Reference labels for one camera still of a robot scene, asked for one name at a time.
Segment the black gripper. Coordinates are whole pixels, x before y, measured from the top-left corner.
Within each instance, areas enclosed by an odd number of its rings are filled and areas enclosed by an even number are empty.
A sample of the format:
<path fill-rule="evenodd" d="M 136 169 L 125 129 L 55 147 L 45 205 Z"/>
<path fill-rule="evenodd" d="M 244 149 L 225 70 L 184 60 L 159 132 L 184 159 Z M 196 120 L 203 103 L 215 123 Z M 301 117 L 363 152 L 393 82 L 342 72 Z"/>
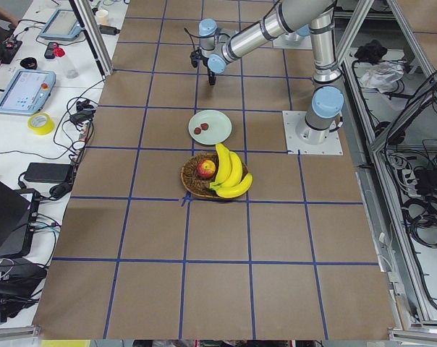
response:
<path fill-rule="evenodd" d="M 203 66 L 208 69 L 208 58 L 203 55 L 199 48 L 190 53 L 190 63 L 195 69 L 198 68 L 200 63 L 202 63 Z M 216 84 L 216 74 L 210 69 L 208 69 L 208 83 L 210 86 L 214 86 Z"/>

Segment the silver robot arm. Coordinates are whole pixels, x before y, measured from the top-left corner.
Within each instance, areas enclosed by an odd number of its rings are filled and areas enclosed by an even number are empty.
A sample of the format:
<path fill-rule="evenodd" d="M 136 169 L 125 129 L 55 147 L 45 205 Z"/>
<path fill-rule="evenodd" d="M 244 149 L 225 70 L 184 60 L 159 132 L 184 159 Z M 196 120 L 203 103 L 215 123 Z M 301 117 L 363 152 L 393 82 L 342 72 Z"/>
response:
<path fill-rule="evenodd" d="M 288 67 L 282 53 L 262 55 L 277 38 L 307 27 L 312 44 L 316 90 L 341 87 L 341 70 L 334 43 L 335 1 L 277 1 L 259 20 L 241 29 L 219 27 L 207 18 L 198 25 L 199 44 L 191 54 L 193 65 L 203 63 L 208 84 L 198 91 L 201 108 L 278 111 L 288 107 L 312 107 L 308 83 L 289 82 L 286 77 L 251 68 L 269 68 L 272 63 Z"/>
<path fill-rule="evenodd" d="M 309 36 L 310 36 L 309 25 L 304 25 L 292 33 L 285 34 L 284 38 L 289 42 L 299 42 Z"/>

